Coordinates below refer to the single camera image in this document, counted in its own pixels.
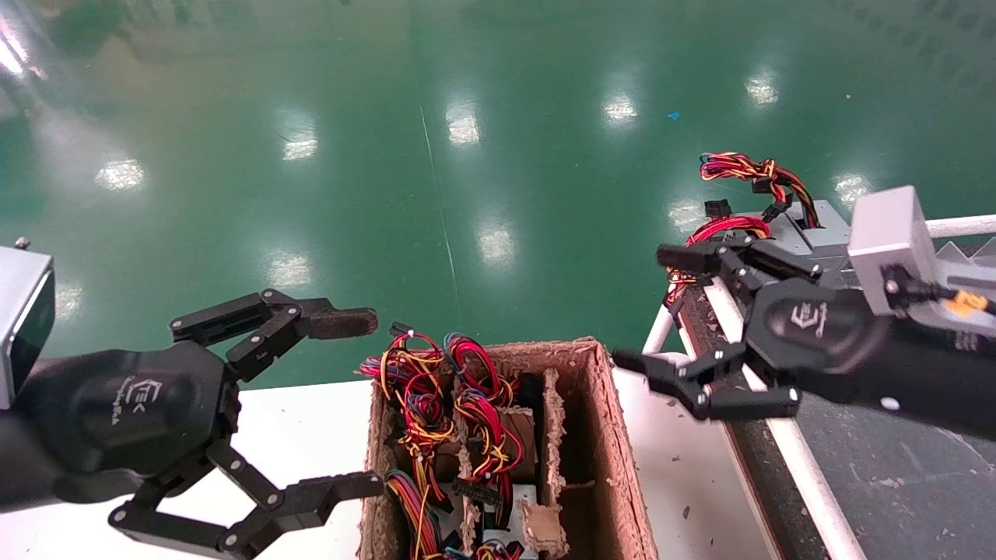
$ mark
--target cardboard compartment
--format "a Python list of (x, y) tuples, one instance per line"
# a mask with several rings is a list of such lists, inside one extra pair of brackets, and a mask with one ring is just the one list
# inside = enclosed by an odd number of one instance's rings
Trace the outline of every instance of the cardboard compartment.
[[(655, 560), (605, 348), (594, 339), (580, 339), (487, 351), (500, 374), (542, 387), (542, 397), (531, 409), (499, 411), (505, 425), (532, 443), (513, 474), (515, 483), (537, 486), (538, 503), (515, 504), (525, 525), (526, 548), (549, 560)], [(394, 431), (392, 413), (380, 391), (373, 391), (371, 407), (367, 468), (384, 474), (398, 467), (392, 446), (385, 443)], [(462, 419), (454, 421), (456, 434), (447, 445), (455, 446), (460, 475), (466, 476), (474, 462), (466, 445), (469, 429)], [(439, 465), (436, 472), (445, 482)], [(469, 498), (450, 498), (462, 501), (460, 532), (468, 552), (479, 544), (475, 540), (482, 514)], [(361, 533), (361, 560), (406, 558), (405, 521), (388, 495), (364, 500)]]

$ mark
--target gray plastic part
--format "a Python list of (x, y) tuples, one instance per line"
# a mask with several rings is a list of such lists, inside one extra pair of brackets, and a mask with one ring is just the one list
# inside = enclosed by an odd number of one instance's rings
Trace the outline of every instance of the gray plastic part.
[(848, 254), (876, 315), (894, 314), (885, 300), (882, 267), (901, 265), (914, 278), (936, 282), (933, 241), (912, 186), (858, 199)]
[[(877, 315), (895, 314), (885, 299), (882, 280), (882, 268), (889, 265), (901, 265), (914, 278), (925, 282), (996, 299), (996, 268), (957, 262), (960, 259), (948, 247), (941, 248), (940, 258), (935, 256), (933, 241), (912, 186), (859, 198), (855, 204), (851, 238), (848, 248), (851, 262), (871, 310)], [(987, 249), (979, 260), (984, 261), (989, 251)], [(988, 313), (962, 315), (942, 302), (914, 305), (906, 313), (928, 327), (996, 336), (996, 317)]]
[(840, 257), (846, 254), (848, 244), (851, 242), (851, 227), (840, 214), (825, 200), (814, 200), (817, 214), (820, 216), (820, 225), (823, 227), (802, 229), (797, 224), (803, 219), (803, 206), (801, 202), (794, 202), (789, 211), (786, 212), (790, 222), (795, 225), (800, 234), (809, 244), (810, 252), (814, 257)]
[(34, 305), (55, 312), (55, 302), (36, 302), (42, 285), (53, 274), (52, 257), (41, 253), (0, 247), (0, 410), (14, 401), (14, 371), (10, 353), (20, 323)]
[[(805, 256), (823, 267), (821, 284), (828, 288), (854, 287), (857, 280), (854, 275), (842, 272), (847, 263), (848, 239), (851, 228), (841, 218), (841, 215), (825, 200), (816, 200), (814, 205), (820, 215), (823, 228), (803, 229), (795, 221), (802, 219), (803, 210), (799, 202), (793, 204), (788, 212), (771, 220), (771, 240), (766, 241), (794, 255)], [(761, 217), (761, 212), (744, 215)]]

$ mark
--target torn cardboard edge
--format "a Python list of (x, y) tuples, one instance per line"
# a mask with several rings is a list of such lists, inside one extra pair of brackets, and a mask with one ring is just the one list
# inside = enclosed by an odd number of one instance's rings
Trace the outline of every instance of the torn cardboard edge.
[[(521, 343), (492, 346), (486, 349), (499, 374), (539, 374), (543, 376), (544, 441), (540, 448), (540, 477), (537, 495), (539, 504), (519, 504), (523, 507), (527, 548), (545, 551), (547, 558), (610, 558), (621, 560), (656, 560), (657, 551), (650, 532), (643, 497), (636, 478), (632, 449), (623, 422), (623, 411), (612, 380), (612, 369), (605, 348), (591, 338), (573, 342)], [(568, 419), (565, 395), (576, 404), (572, 410), (584, 415), (580, 420), (588, 432), (585, 443), (587, 457), (562, 457), (565, 426), (579, 419)], [(373, 391), (367, 468), (379, 473), (396, 466), (390, 449), (383, 445), (389, 429), (389, 407), (380, 391)], [(468, 426), (462, 419), (456, 422), (456, 437), (462, 443), (457, 452), (461, 476), (469, 475), (470, 452), (466, 449)], [(564, 460), (592, 462), (592, 480), (568, 484), (562, 474)], [(577, 494), (576, 489), (583, 489)], [(591, 542), (572, 553), (564, 521), (562, 498), (569, 491), (572, 499), (588, 500), (580, 509), (592, 517), (579, 523), (590, 523)], [(481, 512), (464, 500), (462, 534), (464, 549), (469, 550), (476, 538), (476, 525)], [(361, 560), (395, 560), (406, 548), (406, 528), (403, 519), (393, 511), (389, 498), (379, 496), (364, 500), (361, 518)]]

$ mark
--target cable bundle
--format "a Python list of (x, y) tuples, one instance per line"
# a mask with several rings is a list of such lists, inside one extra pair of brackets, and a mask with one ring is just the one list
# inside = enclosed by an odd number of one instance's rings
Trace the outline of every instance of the cable bundle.
[(518, 541), (512, 541), (506, 546), (501, 541), (492, 539), (477, 547), (472, 556), (447, 548), (443, 558), (445, 560), (519, 560), (524, 551)]
[[(421, 340), (427, 349), (411, 349), (408, 341)], [(399, 390), (407, 387), (412, 378), (420, 374), (435, 375), (443, 362), (443, 352), (429, 337), (412, 330), (394, 337), (390, 346), (380, 356), (370, 356), (360, 364), (360, 373), (379, 380), (380, 389), (387, 400), (401, 404)], [(423, 377), (418, 388), (424, 393), (433, 391), (429, 378)]]
[[(685, 247), (691, 247), (695, 243), (705, 241), (713, 235), (731, 230), (748, 231), (758, 239), (771, 237), (771, 228), (760, 218), (753, 216), (727, 216), (709, 220), (702, 224), (701, 227), (688, 236), (688, 240), (685, 241)], [(667, 268), (667, 278), (675, 287), (667, 293), (667, 297), (664, 299), (665, 306), (670, 306), (676, 302), (684, 293), (685, 287), (688, 284), (696, 282), (694, 275), (670, 267)]]
[(774, 159), (755, 163), (743, 153), (724, 151), (704, 153), (699, 161), (702, 163), (699, 173), (703, 180), (736, 177), (751, 181), (755, 192), (770, 192), (775, 202), (765, 211), (765, 221), (770, 222), (779, 213), (786, 211), (794, 194), (803, 204), (804, 227), (821, 227), (816, 206), (813, 205), (813, 198), (806, 190), (806, 185), (795, 173), (776, 165)]
[[(432, 382), (432, 393), (415, 393), (412, 390), (417, 387), (420, 378), (428, 378)], [(442, 388), (434, 374), (419, 374), (408, 382), (401, 413), (407, 430), (400, 443), (407, 447), (411, 455), (411, 468), (418, 489), (426, 495), (431, 493), (433, 504), (451, 507), (449, 498), (435, 477), (435, 452), (453, 434), (453, 420), (446, 416), (443, 409)]]
[(392, 470), (384, 478), (387, 488), (397, 496), (408, 531), (412, 539), (408, 545), (410, 560), (431, 560), (441, 558), (439, 551), (442, 537), (439, 531), (439, 518), (426, 507), (426, 494), (419, 494), (415, 483), (400, 470)]
[[(463, 383), (485, 395), (495, 407), (512, 405), (512, 400), (518, 390), (518, 380), (509, 381), (499, 376), (494, 362), (491, 361), (491, 357), (481, 345), (468, 336), (450, 333), (443, 339), (443, 348), (446, 349), (446, 358), (449, 359)], [(478, 381), (469, 374), (467, 368), (469, 358), (477, 358), (487, 370), (487, 374), (482, 380)]]
[[(495, 507), (495, 524), (508, 527), (512, 516), (512, 478), (510, 471), (522, 462), (522, 441), (502, 425), (498, 412), (480, 391), (467, 388), (457, 397), (454, 409), (474, 427), (474, 433), (483, 441), (481, 464), (470, 473), (470, 482), (483, 482), (489, 488), (497, 488), (499, 503)], [(511, 441), (515, 447), (514, 456), (505, 453), (503, 447)]]
[[(408, 342), (413, 339), (425, 342), (428, 348), (409, 348)], [(435, 341), (413, 330), (403, 330), (383, 354), (364, 360), (360, 372), (379, 381), (384, 396), (398, 406), (404, 417), (405, 432), (398, 442), (411, 455), (419, 493), (431, 496), (434, 505), (450, 508), (449, 498), (435, 477), (435, 452), (453, 434), (453, 420), (446, 415), (438, 377), (444, 360)]]

